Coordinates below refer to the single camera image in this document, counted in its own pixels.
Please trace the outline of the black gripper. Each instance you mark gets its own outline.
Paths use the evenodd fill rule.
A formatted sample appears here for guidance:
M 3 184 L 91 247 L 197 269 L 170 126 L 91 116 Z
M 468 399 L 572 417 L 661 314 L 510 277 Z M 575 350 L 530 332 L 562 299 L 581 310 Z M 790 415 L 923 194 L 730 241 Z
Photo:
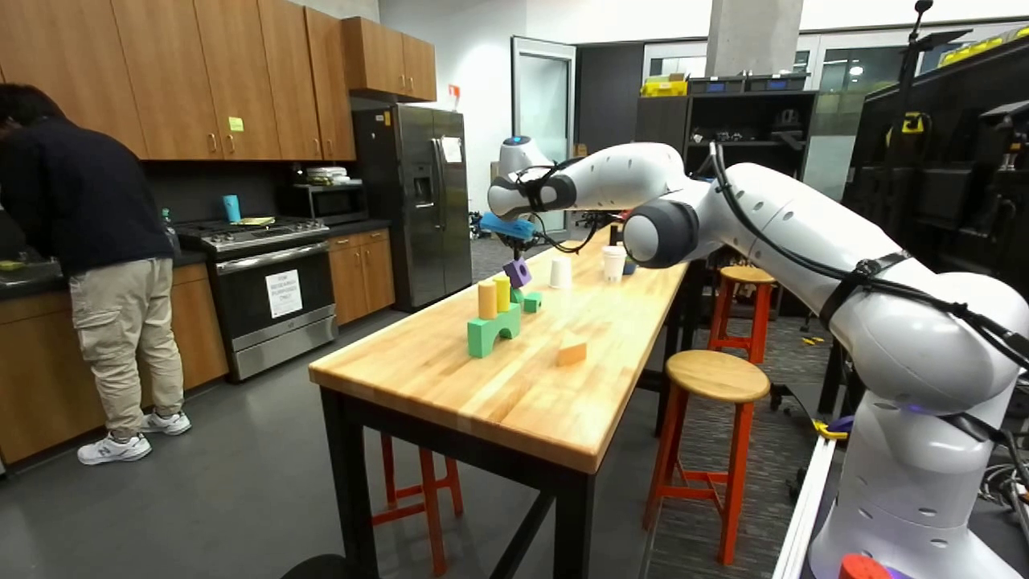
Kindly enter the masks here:
M 519 237 L 497 237 L 497 241 L 510 250 L 508 265 L 522 265 L 534 250 L 534 241 L 519 241 Z

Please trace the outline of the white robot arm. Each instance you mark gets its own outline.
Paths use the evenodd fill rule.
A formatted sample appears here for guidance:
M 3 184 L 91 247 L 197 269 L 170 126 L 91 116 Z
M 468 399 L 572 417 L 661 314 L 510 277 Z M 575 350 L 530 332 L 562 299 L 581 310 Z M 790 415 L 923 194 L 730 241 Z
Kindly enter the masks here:
M 513 134 L 489 209 L 618 209 L 625 250 L 671 268 L 732 247 L 819 314 L 861 379 L 833 505 L 807 570 L 865 554 L 905 579 L 1022 579 L 972 530 L 1004 415 L 1025 376 L 1029 302 L 973 269 L 934 269 L 880 224 L 752 162 L 708 181 L 667 142 L 552 162 Z

